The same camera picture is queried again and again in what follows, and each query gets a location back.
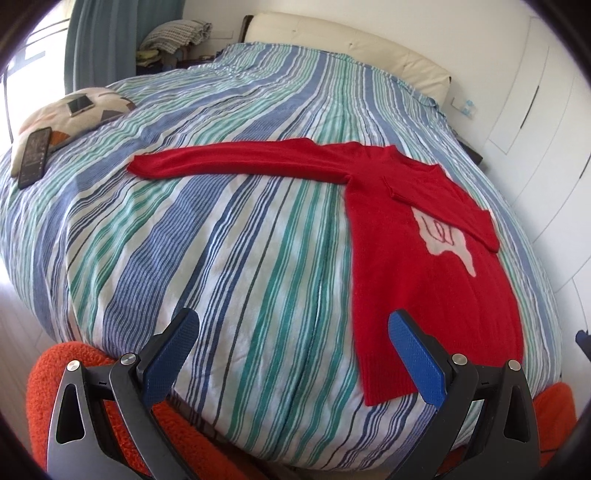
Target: blue rubber pad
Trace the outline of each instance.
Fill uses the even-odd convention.
[[[199,317],[187,314],[144,372],[142,402],[148,408],[166,398],[199,336]]]
[[[439,409],[446,397],[445,375],[433,357],[398,312],[388,319],[388,334],[423,400]]]

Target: patterned pillow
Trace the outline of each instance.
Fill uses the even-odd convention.
[[[80,95],[87,95],[94,107],[70,116],[67,103]],[[33,112],[21,125],[18,137],[12,144],[12,177],[18,176],[21,169],[22,155],[29,134],[40,128],[51,127],[48,153],[54,152],[81,135],[114,120],[135,109],[135,104],[117,92],[102,87],[91,87],[66,95],[57,102]]]
[[[174,54],[180,47],[195,45],[209,38],[211,23],[200,20],[172,20],[153,29],[139,50],[162,50]]]

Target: black remote control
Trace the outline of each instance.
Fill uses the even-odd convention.
[[[45,175],[47,149],[51,138],[51,127],[41,128],[29,134],[25,152],[22,155],[18,173],[18,188],[26,189]]]

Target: red sweater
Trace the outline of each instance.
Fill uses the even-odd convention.
[[[522,360],[519,311],[496,256],[490,213],[439,165],[407,158],[394,146],[320,146],[299,138],[138,155],[128,170],[148,179],[248,173],[345,184],[353,340],[369,406],[417,391],[388,338],[396,309],[474,363]]]

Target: wooden floor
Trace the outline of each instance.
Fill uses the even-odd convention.
[[[30,450],[25,392],[31,368],[54,342],[24,306],[0,261],[0,411]]]

